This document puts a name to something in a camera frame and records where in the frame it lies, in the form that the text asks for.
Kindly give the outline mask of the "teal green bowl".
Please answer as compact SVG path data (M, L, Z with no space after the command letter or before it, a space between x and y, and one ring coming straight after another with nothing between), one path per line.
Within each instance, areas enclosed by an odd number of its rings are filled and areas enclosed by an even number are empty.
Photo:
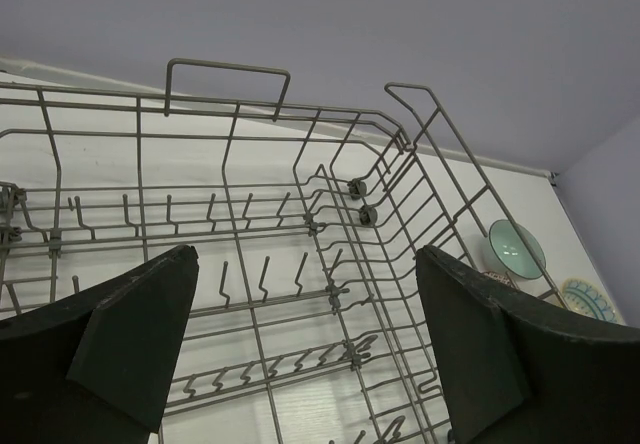
M493 272L535 280L546 269L546 256L535 236L507 219L491 224L482 251L485 265Z

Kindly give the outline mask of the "blue yellow sun bowl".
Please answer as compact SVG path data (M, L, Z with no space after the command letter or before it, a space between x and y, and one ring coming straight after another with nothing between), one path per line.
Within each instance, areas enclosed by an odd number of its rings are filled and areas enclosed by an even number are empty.
M561 295L567 307L577 314L624 325L624 320L607 295L584 279L566 279L561 286Z

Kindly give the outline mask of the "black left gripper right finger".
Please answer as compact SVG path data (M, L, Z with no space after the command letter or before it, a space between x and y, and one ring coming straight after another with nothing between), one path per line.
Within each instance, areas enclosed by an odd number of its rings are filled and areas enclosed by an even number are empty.
M420 300L454 443L635 443L639 332L502 284L426 246Z

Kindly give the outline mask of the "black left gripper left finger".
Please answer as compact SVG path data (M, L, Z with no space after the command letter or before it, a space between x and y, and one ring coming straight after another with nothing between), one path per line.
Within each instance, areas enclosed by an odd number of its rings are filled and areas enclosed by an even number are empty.
M194 247L1 322L4 443L146 443L195 296Z

